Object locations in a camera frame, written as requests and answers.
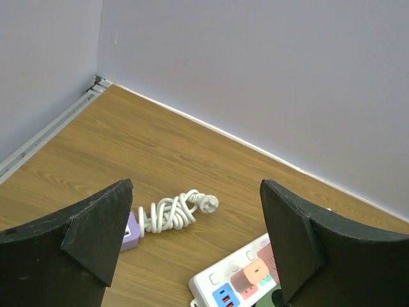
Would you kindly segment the purple power strip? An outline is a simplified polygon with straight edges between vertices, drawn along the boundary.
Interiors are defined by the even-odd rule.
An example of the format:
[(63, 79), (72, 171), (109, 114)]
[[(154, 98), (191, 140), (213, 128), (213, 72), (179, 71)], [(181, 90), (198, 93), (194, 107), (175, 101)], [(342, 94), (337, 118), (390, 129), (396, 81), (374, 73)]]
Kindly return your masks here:
[(135, 214), (133, 212), (130, 212), (120, 251), (123, 252), (136, 247), (139, 242), (140, 236), (141, 231)]

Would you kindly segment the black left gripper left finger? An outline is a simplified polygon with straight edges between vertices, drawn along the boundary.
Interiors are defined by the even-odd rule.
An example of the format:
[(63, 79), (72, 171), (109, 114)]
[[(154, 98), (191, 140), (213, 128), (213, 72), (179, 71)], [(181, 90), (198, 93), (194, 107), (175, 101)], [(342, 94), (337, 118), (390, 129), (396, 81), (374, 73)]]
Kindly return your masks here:
[(132, 207), (120, 180), (73, 205), (1, 231), (1, 306), (100, 306)]

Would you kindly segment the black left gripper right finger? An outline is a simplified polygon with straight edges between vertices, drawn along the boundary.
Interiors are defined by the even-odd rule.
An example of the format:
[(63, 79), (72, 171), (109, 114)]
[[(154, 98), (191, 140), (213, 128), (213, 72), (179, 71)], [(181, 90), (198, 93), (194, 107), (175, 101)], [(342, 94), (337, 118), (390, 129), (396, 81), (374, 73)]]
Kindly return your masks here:
[(407, 306), (408, 236), (345, 218), (273, 180), (260, 197), (279, 306)]

